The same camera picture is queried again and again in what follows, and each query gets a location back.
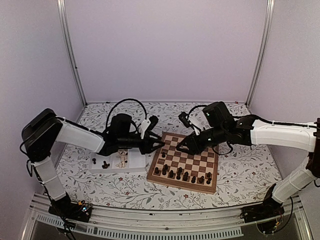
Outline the white plastic compartment tray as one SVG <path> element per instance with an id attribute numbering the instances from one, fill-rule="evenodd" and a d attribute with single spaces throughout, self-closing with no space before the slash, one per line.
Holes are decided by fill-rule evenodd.
<path id="1" fill-rule="evenodd" d="M 136 173 L 146 170 L 146 156 L 136 148 L 121 149 L 109 156 L 92 152 L 88 170 L 92 174 Z"/>

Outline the wooden chess board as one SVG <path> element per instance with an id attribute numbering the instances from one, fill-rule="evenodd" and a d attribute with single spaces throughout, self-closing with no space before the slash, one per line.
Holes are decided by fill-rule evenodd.
<path id="1" fill-rule="evenodd" d="M 146 180 L 167 187 L 180 188 L 187 191 L 193 191 L 203 194 L 213 195 L 216 192 L 218 176 L 218 155 L 212 148 L 206 148 L 199 155 L 191 155 L 176 150 L 178 142 L 185 138 L 184 135 L 164 132 L 162 141 L 165 145 L 155 152 L 151 162 Z M 164 165 L 168 165 L 166 175 L 162 174 Z M 155 167 L 158 167 L 159 174 L 155 174 Z M 180 180 L 176 179 L 178 168 L 182 168 Z M 173 170 L 173 178 L 169 178 L 169 172 Z M 188 172 L 188 181 L 183 181 L 184 172 Z M 206 175 L 211 172 L 211 183 L 207 184 Z M 193 176 L 196 177 L 195 183 L 191 183 Z M 202 184 L 199 178 L 204 176 Z"/>

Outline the dark rook chess piece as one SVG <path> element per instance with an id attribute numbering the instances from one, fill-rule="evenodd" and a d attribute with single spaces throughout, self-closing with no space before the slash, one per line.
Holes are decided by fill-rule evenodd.
<path id="1" fill-rule="evenodd" d="M 211 181 L 212 181 L 212 178 L 210 177 L 210 178 L 207 179 L 206 183 L 209 185 L 211 183 Z"/>

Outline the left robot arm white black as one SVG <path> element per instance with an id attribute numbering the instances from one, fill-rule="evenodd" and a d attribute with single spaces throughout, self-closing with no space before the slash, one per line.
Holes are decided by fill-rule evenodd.
<path id="1" fill-rule="evenodd" d="M 21 145 L 40 183 L 55 201 L 55 209 L 63 217 L 70 217 L 75 211 L 74 205 L 69 202 L 70 198 L 51 160 L 54 143 L 70 144 L 104 157 L 118 150 L 132 148 L 139 149 L 145 155 L 165 145 L 161 137 L 152 131 L 157 123 L 158 118 L 151 116 L 143 120 L 135 131 L 131 131 L 135 125 L 132 117 L 119 113 L 112 117 L 110 126 L 99 132 L 58 117 L 52 109 L 46 108 L 22 129 Z"/>

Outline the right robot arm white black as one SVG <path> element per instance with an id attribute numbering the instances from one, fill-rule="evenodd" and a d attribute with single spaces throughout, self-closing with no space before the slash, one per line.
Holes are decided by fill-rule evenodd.
<path id="1" fill-rule="evenodd" d="M 224 102 L 204 105 L 202 112 L 210 128 L 204 129 L 190 113 L 178 118 L 194 131 L 177 146 L 178 151 L 198 155 L 221 143 L 232 145 L 272 145 L 307 151 L 307 157 L 285 179 L 271 186 L 259 206 L 262 218 L 269 218 L 289 197 L 320 177 L 320 122 L 292 123 L 263 119 L 255 114 L 233 116 Z"/>

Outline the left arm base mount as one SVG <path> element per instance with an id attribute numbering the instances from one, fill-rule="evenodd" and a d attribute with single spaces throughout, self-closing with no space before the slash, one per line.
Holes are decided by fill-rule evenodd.
<path id="1" fill-rule="evenodd" d="M 92 203 L 81 200 L 72 202 L 68 195 L 59 200 L 52 200 L 48 212 L 70 220 L 88 223 L 92 214 Z"/>

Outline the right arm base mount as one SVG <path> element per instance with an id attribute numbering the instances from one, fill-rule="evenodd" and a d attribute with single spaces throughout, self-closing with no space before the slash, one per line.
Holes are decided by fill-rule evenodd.
<path id="1" fill-rule="evenodd" d="M 285 213 L 283 204 L 278 203 L 272 198 L 272 192 L 275 186 L 276 184 L 273 184 L 268 189 L 262 203 L 242 207 L 239 215 L 245 223 L 272 218 L 270 221 L 257 224 L 258 230 L 265 235 L 274 234 L 277 231 L 282 221 L 283 214 Z"/>

